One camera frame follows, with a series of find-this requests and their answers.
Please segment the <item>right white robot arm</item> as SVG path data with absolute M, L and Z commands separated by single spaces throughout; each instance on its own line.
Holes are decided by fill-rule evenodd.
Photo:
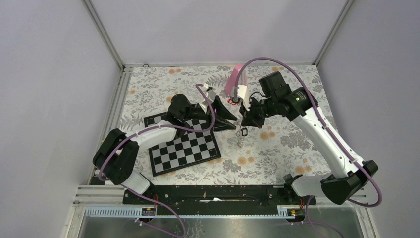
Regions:
M 312 142 L 331 170 L 318 176 L 285 176 L 285 200 L 297 204 L 304 196 L 313 195 L 326 197 L 337 205 L 350 201 L 377 172 L 376 162 L 364 160 L 348 146 L 303 87 L 291 90 L 280 72 L 261 78 L 259 84 L 263 91 L 261 100 L 251 96 L 246 85 L 232 88 L 231 97 L 241 103 L 241 126 L 262 128 L 266 118 L 286 117 Z

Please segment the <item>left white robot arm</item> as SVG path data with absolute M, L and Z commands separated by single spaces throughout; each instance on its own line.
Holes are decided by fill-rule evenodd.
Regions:
M 94 166 L 99 169 L 98 179 L 134 191 L 135 198 L 143 204 L 151 202 L 154 196 L 151 182 L 134 171 L 138 152 L 178 139 L 187 131 L 197 133 L 197 129 L 187 126 L 186 121 L 190 119 L 209 123 L 200 132 L 234 130 L 236 126 L 232 122 L 237 121 L 218 95 L 193 104 L 185 95 L 176 94 L 171 98 L 165 118 L 155 125 L 132 135 L 118 128 L 109 132 L 93 158 Z

